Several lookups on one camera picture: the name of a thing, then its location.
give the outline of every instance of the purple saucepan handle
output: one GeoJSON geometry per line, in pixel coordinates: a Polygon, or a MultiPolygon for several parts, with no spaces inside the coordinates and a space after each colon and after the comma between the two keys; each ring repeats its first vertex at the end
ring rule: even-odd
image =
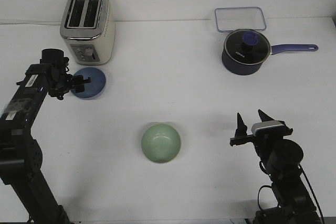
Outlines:
{"type": "Polygon", "coordinates": [[[317,51],[319,47],[314,44],[281,44],[271,46],[272,55],[276,55],[280,52],[286,51],[317,51]]]}

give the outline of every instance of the silver toaster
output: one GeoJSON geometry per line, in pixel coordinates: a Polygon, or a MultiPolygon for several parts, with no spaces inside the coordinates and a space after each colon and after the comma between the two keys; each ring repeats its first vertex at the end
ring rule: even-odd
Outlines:
{"type": "Polygon", "coordinates": [[[68,0],[60,34],[77,63],[106,63],[112,55],[115,30],[109,0],[68,0]]]}

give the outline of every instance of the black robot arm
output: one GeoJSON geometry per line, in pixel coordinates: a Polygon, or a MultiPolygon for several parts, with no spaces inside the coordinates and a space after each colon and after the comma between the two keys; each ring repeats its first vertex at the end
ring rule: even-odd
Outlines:
{"type": "Polygon", "coordinates": [[[30,133],[46,94],[62,100],[70,89],[83,91],[84,83],[90,82],[67,74],[68,61],[63,51],[44,49],[40,64],[28,68],[0,118],[0,177],[37,224],[70,224],[40,170],[42,152],[30,133]]]}
{"type": "Polygon", "coordinates": [[[284,121],[277,121],[259,110],[261,123],[252,126],[252,135],[247,135],[247,126],[238,114],[238,127],[230,145],[252,142],[260,157],[260,168],[271,181],[278,207],[256,212],[254,224],[320,224],[316,207],[300,179],[303,159],[301,147],[284,136],[293,129],[284,121]]]}

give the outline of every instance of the plastic container lid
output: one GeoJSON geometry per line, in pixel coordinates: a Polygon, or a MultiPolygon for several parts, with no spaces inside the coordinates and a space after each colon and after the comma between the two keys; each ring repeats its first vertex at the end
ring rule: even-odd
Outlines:
{"type": "Polygon", "coordinates": [[[259,7],[235,7],[215,9],[217,30],[221,33],[237,29],[263,31],[266,22],[259,7]]]}

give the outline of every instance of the cable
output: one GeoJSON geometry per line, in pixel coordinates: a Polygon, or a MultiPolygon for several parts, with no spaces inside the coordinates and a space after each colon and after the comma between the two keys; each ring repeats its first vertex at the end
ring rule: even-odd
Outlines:
{"type": "Polygon", "coordinates": [[[322,223],[325,224],[325,223],[324,223],[324,217],[323,217],[323,214],[322,214],[322,210],[321,210],[320,204],[319,204],[319,202],[318,202],[317,199],[316,199],[316,195],[315,195],[315,193],[314,193],[314,191],[313,191],[313,188],[312,188],[311,185],[310,185],[310,182],[309,182],[309,180],[308,180],[308,177],[306,176],[306,173],[304,172],[302,166],[299,165],[299,167],[300,167],[300,169],[302,170],[302,174],[303,174],[303,176],[305,177],[305,179],[306,179],[306,181],[307,181],[307,184],[308,184],[308,186],[309,186],[309,189],[310,189],[310,191],[311,191],[311,194],[313,195],[314,200],[315,200],[315,202],[316,202],[316,206],[317,206],[317,208],[319,209],[322,223]]]}
{"type": "Polygon", "coordinates": [[[263,185],[262,187],[259,188],[259,191],[258,191],[258,207],[259,207],[260,211],[262,211],[262,212],[264,212],[264,210],[263,210],[263,209],[261,208],[261,206],[260,206],[260,202],[259,202],[259,194],[260,194],[260,191],[261,191],[263,188],[271,188],[271,189],[272,189],[272,187],[271,187],[271,186],[268,186],[268,185],[263,185]]]}
{"type": "Polygon", "coordinates": [[[262,161],[259,162],[259,167],[260,167],[260,169],[261,169],[261,171],[262,171],[263,173],[265,173],[266,175],[268,175],[266,169],[265,169],[264,166],[263,166],[263,162],[262,162],[262,161]]]}

